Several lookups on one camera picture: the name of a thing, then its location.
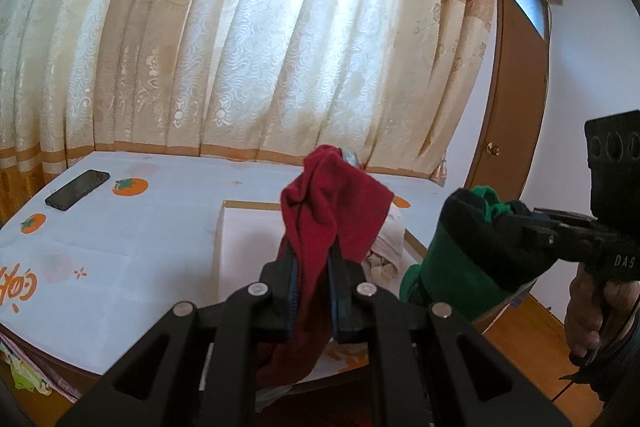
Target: table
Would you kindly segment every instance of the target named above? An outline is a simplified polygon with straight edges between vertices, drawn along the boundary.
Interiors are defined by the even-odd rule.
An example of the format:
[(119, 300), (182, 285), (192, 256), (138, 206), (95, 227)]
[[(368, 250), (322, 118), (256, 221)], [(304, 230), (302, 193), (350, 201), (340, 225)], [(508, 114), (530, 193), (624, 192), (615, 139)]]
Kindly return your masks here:
[[(66, 212), (44, 204), (87, 169), (107, 171), (111, 179)], [(222, 201), (278, 201), (300, 171), (220, 158), (91, 153), (0, 230), (4, 273), (19, 264), (0, 289), (0, 323), (52, 359), (102, 375), (175, 302), (215, 302), (210, 277)], [(115, 188), (131, 178), (148, 188), (114, 193), (132, 192), (129, 182)], [(449, 191), (416, 178), (376, 178), (411, 203), (403, 210), (406, 227), (428, 245)], [(30, 219), (36, 214), (44, 222)]]

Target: red cloth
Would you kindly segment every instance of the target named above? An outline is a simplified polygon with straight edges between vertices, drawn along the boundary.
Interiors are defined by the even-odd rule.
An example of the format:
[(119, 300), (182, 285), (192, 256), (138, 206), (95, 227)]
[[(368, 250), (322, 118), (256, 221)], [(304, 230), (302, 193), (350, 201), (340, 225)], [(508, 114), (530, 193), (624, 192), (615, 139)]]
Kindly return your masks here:
[(285, 238), (298, 258), (298, 315), (287, 344), (260, 346), (258, 387), (293, 384), (314, 368), (332, 336), (327, 251), (337, 236), (342, 256), (361, 263), (392, 199), (335, 147), (322, 145), (305, 158), (304, 171), (280, 198)]

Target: patterned curtain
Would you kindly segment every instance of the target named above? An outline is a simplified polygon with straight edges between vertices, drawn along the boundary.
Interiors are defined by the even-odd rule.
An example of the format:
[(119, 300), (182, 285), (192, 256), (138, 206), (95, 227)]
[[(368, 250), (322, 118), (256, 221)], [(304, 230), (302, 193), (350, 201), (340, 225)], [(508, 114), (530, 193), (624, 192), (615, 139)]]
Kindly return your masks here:
[(0, 0), (0, 220), (93, 150), (444, 183), (495, 0)]

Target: person's hand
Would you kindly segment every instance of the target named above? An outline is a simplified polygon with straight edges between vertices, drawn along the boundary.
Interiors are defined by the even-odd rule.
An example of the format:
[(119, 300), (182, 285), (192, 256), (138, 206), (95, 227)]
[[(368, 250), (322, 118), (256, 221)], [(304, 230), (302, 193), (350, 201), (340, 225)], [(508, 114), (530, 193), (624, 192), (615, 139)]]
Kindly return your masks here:
[[(583, 357), (587, 354), (587, 350), (595, 349), (600, 343), (598, 331), (602, 326), (602, 310), (592, 302), (594, 291), (595, 281), (584, 271), (584, 266), (580, 263), (569, 288), (571, 300), (564, 318), (566, 342), (577, 357)], [(638, 282), (609, 282), (604, 289), (607, 302), (613, 309), (623, 314), (629, 314), (633, 310), (638, 294), (640, 294)], [(633, 323), (634, 320), (630, 320), (616, 340), (622, 339), (630, 331)]]

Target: beige curtain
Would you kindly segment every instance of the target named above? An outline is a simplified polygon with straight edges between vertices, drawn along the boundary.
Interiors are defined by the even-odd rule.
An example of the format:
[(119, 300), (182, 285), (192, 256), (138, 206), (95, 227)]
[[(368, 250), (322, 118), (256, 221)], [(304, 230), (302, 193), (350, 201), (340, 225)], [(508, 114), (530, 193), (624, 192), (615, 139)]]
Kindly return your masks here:
[(444, 182), (495, 0), (0, 0), (0, 219), (93, 150)]

